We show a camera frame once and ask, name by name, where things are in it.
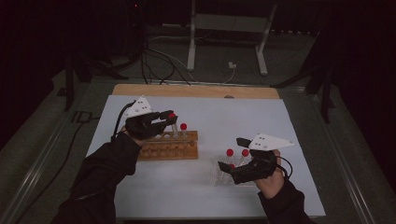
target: red ball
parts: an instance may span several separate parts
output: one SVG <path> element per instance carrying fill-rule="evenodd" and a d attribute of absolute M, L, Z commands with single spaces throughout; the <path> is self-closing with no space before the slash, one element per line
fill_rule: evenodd
<path fill-rule="evenodd" d="M 232 156 L 233 155 L 233 149 L 232 148 L 228 148 L 227 149 L 227 156 Z"/>
<path fill-rule="evenodd" d="M 187 129 L 187 124 L 186 123 L 182 123 L 182 124 L 180 124 L 180 129 L 181 130 L 186 130 Z"/>
<path fill-rule="evenodd" d="M 244 157 L 248 156 L 248 150 L 247 149 L 242 150 L 242 156 L 244 156 Z"/>

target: black sleeve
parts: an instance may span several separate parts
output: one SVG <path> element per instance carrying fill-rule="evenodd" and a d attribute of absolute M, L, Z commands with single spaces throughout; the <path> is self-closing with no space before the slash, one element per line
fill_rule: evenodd
<path fill-rule="evenodd" d="M 69 199 L 52 224 L 116 223 L 114 196 L 126 175 L 133 175 L 141 147 L 125 133 L 85 158 Z"/>
<path fill-rule="evenodd" d="M 259 192 L 262 208 L 271 224 L 314 223 L 304 211 L 304 194 L 285 178 L 280 192 L 272 199 L 266 199 Z"/>

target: hand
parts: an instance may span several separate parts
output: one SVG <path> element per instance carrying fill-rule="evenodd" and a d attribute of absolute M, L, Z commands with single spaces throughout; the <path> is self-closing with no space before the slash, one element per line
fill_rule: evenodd
<path fill-rule="evenodd" d="M 128 133 L 128 131 L 126 131 L 125 126 L 122 126 L 121 131 L 122 131 L 123 133 L 125 133 L 126 135 L 130 136 L 130 137 L 132 138 L 132 140 L 134 140 L 134 142 L 136 142 L 140 147 L 142 147 L 143 145 L 145 145 L 146 142 L 147 142 L 147 139 L 140 140 L 140 139 L 133 138 L 133 137 Z"/>
<path fill-rule="evenodd" d="M 275 149 L 274 154 L 279 157 L 279 150 Z M 278 165 L 280 165 L 280 158 L 277 158 L 276 162 Z M 283 172 L 279 168 L 275 169 L 273 175 L 268 176 L 265 179 L 258 179 L 254 181 L 257 188 L 262 192 L 266 199 L 274 198 L 282 189 L 284 182 L 285 179 L 283 176 Z"/>

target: wooden test tube rack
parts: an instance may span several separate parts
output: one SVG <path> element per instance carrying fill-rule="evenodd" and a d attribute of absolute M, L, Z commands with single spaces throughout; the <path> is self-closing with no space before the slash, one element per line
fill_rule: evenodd
<path fill-rule="evenodd" d="M 198 159 L 198 132 L 164 132 L 150 139 L 140 150 L 138 161 Z"/>

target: white tabletop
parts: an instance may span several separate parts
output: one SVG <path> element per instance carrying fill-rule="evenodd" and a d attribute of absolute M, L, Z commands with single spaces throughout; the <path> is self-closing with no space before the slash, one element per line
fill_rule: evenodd
<path fill-rule="evenodd" d="M 88 155 L 110 140 L 121 109 L 140 96 L 110 95 Z M 178 123 L 198 131 L 198 160 L 139 161 L 136 173 L 119 185 L 115 198 L 119 218 L 243 218 L 265 214 L 254 185 L 214 185 L 213 171 L 227 148 L 240 155 L 237 137 L 266 133 L 291 140 L 280 149 L 291 162 L 291 182 L 305 194 L 305 212 L 325 216 L 312 175 L 282 100 L 195 97 L 146 97 L 154 111 L 174 110 Z"/>

